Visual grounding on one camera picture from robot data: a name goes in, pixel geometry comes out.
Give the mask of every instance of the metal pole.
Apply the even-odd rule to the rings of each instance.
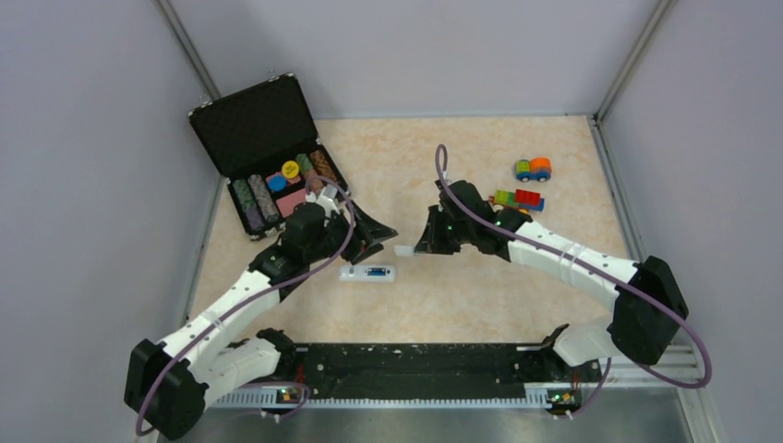
[[[221,98],[221,93],[218,90],[217,85],[215,85],[215,82],[212,80],[210,71],[207,70],[207,67],[204,65],[204,62],[201,60],[201,57],[199,56],[199,52],[196,51],[196,46],[193,45],[193,42],[190,40],[190,37],[187,35],[187,31],[185,30],[185,27],[182,25],[182,21],[180,21],[179,16],[176,14],[176,11],[172,6],[171,1],[169,0],[153,0],[153,1],[160,9],[161,14],[163,14],[163,18],[165,18],[166,22],[169,25],[169,28],[171,28],[172,33],[174,34],[176,40],[179,42],[179,46],[182,48],[182,51],[185,53],[185,57],[187,57],[187,61],[190,62],[191,66],[193,66],[193,70],[196,72],[196,77],[199,78],[199,83],[201,83],[201,87],[204,89],[204,91],[207,94],[210,95],[211,101]]]
[[[667,16],[671,8],[677,3],[677,0],[659,0],[655,11],[650,19],[647,20],[647,24],[644,25],[644,30],[639,38],[636,40],[636,44],[631,49],[631,53],[625,60],[620,73],[615,77],[612,82],[609,91],[607,92],[604,101],[601,102],[601,106],[596,113],[596,120],[601,124],[609,115],[612,105],[617,100],[618,96],[622,92],[622,89],[628,83],[628,79],[631,77],[633,70],[639,64],[642,59],[644,51],[647,49],[649,43],[655,37],[656,32],[660,28],[663,19]]]

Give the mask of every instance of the yellow poker chip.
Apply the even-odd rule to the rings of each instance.
[[[299,175],[299,165],[293,160],[283,163],[283,177],[294,178]]]

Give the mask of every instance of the open case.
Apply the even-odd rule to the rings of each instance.
[[[253,240],[278,233],[305,200],[315,174],[349,191],[326,148],[293,73],[205,103],[188,113],[221,175],[245,232]],[[318,192],[323,183],[314,180]]]

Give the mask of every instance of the red building block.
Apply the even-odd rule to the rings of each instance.
[[[535,208],[539,204],[541,204],[541,194],[538,194],[537,192],[523,191],[522,189],[517,189],[516,192],[514,193],[514,201],[521,205],[531,206]]]

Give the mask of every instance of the case lid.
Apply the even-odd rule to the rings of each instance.
[[[196,108],[189,120],[224,176],[318,137],[305,95],[291,73]]]

